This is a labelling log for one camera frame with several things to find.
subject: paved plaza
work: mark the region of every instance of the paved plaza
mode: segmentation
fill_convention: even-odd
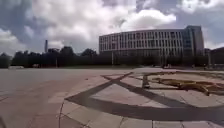
[[[149,89],[142,88],[143,73],[162,69],[73,71],[1,91],[0,127],[224,128],[223,93],[206,96],[150,82]],[[224,75],[214,75],[159,77],[224,83]]]

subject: window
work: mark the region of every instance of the window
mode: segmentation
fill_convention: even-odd
[[[144,47],[144,41],[142,41],[142,47]]]
[[[176,47],[176,41],[175,40],[173,41],[173,45],[174,45],[174,47]]]
[[[157,38],[157,32],[155,32],[155,38]]]
[[[151,41],[148,41],[148,47],[151,47]]]
[[[174,32],[171,32],[170,35],[171,35],[171,38],[175,38]]]
[[[137,39],[140,39],[140,33],[137,33]]]
[[[151,41],[151,46],[152,46],[152,47],[155,46],[155,41],[154,41],[154,40]]]
[[[147,41],[145,40],[145,47],[147,47]]]
[[[158,40],[156,40],[155,47],[157,47]]]

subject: tree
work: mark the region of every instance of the tree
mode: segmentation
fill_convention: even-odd
[[[74,57],[75,54],[71,47],[63,47],[59,55],[59,66],[72,66],[74,64]]]
[[[24,56],[23,52],[19,51],[16,52],[13,59],[12,59],[12,66],[24,66]]]
[[[10,63],[10,57],[7,54],[2,53],[0,55],[0,68],[8,68],[9,63]]]

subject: pole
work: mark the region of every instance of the pole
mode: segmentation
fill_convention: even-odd
[[[112,66],[114,65],[114,52],[112,51]]]

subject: distant building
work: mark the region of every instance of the distant building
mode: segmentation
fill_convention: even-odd
[[[211,50],[212,64],[224,64],[224,47]]]
[[[48,52],[48,40],[45,41],[44,52],[45,52],[45,53]]]
[[[99,37],[99,53],[119,56],[169,55],[189,57],[204,55],[204,40],[200,26],[185,29],[154,29],[113,33]]]

